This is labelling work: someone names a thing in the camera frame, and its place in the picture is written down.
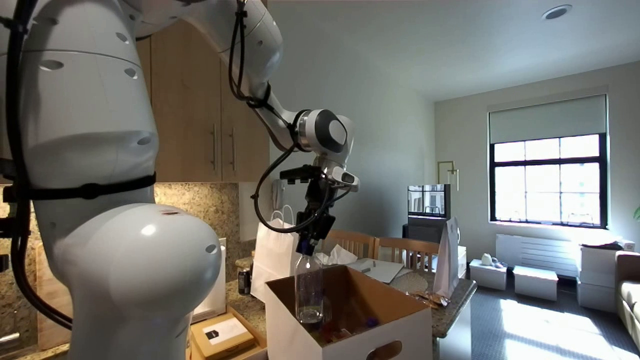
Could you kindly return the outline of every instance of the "wooden chair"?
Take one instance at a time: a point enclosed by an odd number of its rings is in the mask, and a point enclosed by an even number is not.
[[[413,239],[403,238],[376,238],[376,252],[374,258],[379,259],[380,247],[391,248],[391,261],[394,263],[402,263],[402,250],[406,251],[406,267],[412,270],[427,270],[432,272],[431,264],[433,262],[433,256],[438,254],[440,250],[440,244],[432,243],[430,241],[420,241]],[[396,249],[399,252],[396,261]],[[420,254],[420,264],[418,264],[418,255]]]
[[[331,230],[326,239],[322,241],[321,250],[330,249],[328,244],[340,245],[345,250],[352,252],[358,259],[372,259],[376,248],[376,238],[356,231]]]

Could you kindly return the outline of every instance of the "clear plastic bottle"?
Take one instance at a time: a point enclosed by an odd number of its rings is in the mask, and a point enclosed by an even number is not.
[[[302,324],[323,319],[322,264],[315,256],[302,255],[296,264],[296,318]]]

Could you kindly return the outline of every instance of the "radiator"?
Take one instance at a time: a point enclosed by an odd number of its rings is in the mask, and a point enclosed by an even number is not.
[[[509,266],[521,265],[555,271],[558,275],[577,277],[580,248],[572,241],[526,238],[497,234],[495,252],[499,261]]]

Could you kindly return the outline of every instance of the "floor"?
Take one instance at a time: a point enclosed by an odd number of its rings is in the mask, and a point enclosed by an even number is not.
[[[638,360],[638,349],[614,313],[586,309],[575,283],[558,285],[550,302],[478,288],[472,298],[472,359]]]

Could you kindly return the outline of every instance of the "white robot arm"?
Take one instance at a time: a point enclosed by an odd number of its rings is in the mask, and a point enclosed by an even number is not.
[[[184,357],[189,314],[220,271],[220,243],[203,221],[155,204],[148,180],[158,138],[134,39],[183,18],[230,61],[236,6],[231,0],[0,3],[11,29],[0,28],[0,65],[8,69],[0,72],[0,85],[6,85],[2,120],[16,168],[12,268],[29,301],[70,327],[71,319],[43,304],[26,282],[31,199],[50,268],[73,299],[71,360]],[[240,82],[242,70],[244,82],[235,91],[249,98],[285,151],[261,182],[295,149],[317,154],[314,165],[281,174],[310,183],[296,225],[298,250],[310,252],[333,224],[328,208],[336,191],[359,185],[345,170],[352,124],[328,110],[281,107],[268,85],[282,56],[279,30],[260,1],[248,0],[245,10],[232,62],[233,78]]]

